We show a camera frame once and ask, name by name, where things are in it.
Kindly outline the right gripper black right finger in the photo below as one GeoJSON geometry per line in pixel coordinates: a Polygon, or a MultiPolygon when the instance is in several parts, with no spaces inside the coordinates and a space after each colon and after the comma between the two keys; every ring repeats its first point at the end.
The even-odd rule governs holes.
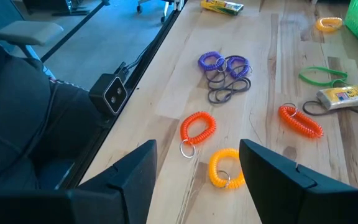
{"type": "Polygon", "coordinates": [[[355,223],[350,185],[242,139],[239,159],[262,223],[355,223]]]}

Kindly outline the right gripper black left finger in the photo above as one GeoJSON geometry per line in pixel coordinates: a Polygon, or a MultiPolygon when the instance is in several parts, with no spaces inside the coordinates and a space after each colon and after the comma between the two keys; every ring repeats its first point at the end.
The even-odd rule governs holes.
{"type": "Polygon", "coordinates": [[[156,178],[157,142],[153,139],[73,191],[73,223],[145,223],[156,178]]]}

